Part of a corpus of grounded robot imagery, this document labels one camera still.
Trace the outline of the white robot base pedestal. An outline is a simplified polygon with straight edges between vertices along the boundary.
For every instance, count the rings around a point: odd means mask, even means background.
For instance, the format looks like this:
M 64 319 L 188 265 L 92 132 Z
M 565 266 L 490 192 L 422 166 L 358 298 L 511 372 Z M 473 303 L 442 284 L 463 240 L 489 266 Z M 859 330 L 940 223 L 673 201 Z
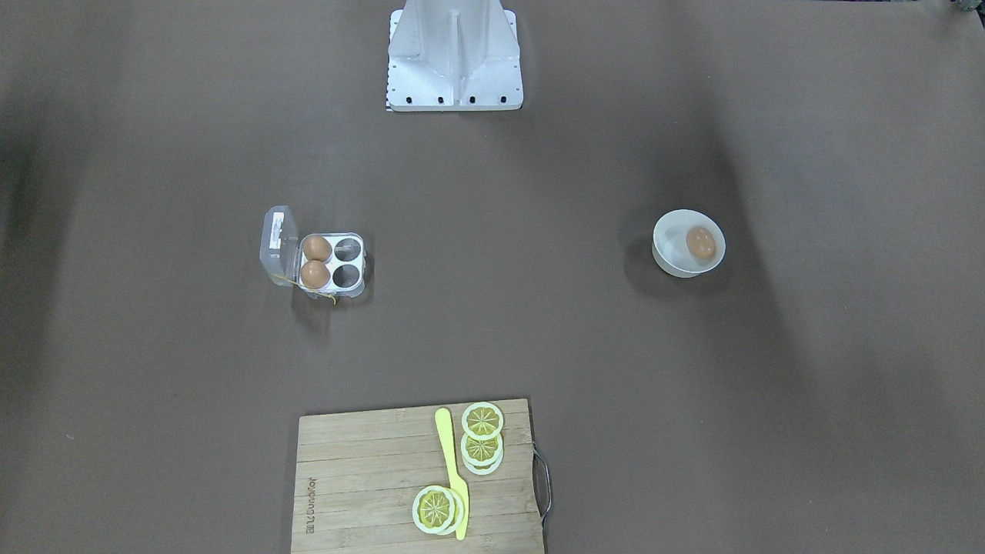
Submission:
M 524 103 L 517 18 L 499 1 L 408 1 L 388 22 L 392 112 L 495 112 Z

